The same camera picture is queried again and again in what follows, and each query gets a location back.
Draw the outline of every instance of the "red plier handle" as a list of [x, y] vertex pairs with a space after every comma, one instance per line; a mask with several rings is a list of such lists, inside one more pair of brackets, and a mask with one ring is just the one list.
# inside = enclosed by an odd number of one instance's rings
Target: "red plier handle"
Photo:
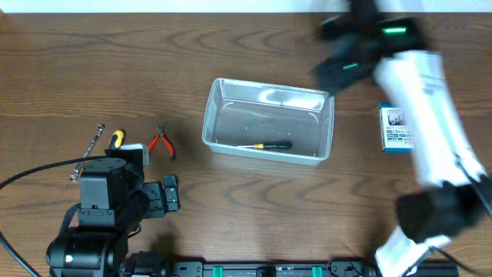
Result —
[[155, 145], [159, 141], [159, 138], [161, 138], [163, 143], [166, 144], [166, 147], [169, 150], [169, 155], [171, 156], [171, 160], [174, 161], [176, 159], [175, 147], [172, 145], [171, 141], [166, 136], [163, 125], [159, 125], [157, 127], [157, 133], [155, 134], [154, 139], [152, 139], [152, 142], [148, 145], [148, 153], [150, 154], [152, 149], [154, 149]]

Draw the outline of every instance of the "white wall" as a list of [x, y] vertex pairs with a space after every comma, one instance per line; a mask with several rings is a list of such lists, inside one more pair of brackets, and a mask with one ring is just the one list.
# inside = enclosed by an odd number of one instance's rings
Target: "white wall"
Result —
[[[492, 12], [492, 0], [378, 0], [384, 12]], [[0, 0], [16, 12], [342, 12], [344, 0]]]

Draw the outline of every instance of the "clear plastic container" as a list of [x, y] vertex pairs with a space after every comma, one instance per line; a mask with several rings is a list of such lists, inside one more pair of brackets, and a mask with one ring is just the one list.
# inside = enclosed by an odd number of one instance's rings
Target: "clear plastic container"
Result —
[[[329, 92], [218, 78], [201, 138], [214, 152], [317, 165], [330, 155], [334, 98]], [[291, 141], [289, 150], [238, 145]]]

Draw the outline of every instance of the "small box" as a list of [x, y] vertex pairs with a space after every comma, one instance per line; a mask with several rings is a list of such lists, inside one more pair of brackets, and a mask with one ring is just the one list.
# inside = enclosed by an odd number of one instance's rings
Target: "small box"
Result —
[[[317, 165], [330, 155], [334, 98], [329, 92], [218, 78], [201, 138], [214, 152]], [[288, 150], [239, 145], [290, 141]]]
[[390, 103], [379, 104], [381, 121], [381, 141], [383, 153], [411, 153], [414, 148], [411, 136], [407, 131], [404, 111]]

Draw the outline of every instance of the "metal wrench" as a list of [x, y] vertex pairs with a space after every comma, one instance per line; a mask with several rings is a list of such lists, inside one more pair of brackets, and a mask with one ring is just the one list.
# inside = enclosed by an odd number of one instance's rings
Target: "metal wrench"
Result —
[[[92, 149], [94, 149], [94, 146], [96, 143], [98, 143], [99, 138], [101, 137], [102, 131], [104, 131], [105, 125], [104, 124], [99, 124], [98, 125], [98, 130], [95, 133], [95, 137], [92, 139], [91, 144], [89, 147], [87, 147], [87, 150], [85, 150], [84, 155], [82, 158], [87, 158], [91, 152]], [[82, 169], [82, 166], [84, 165], [84, 162], [79, 162], [75, 168], [74, 172], [70, 175], [70, 182], [77, 182], [78, 176], [80, 175], [80, 170]]]

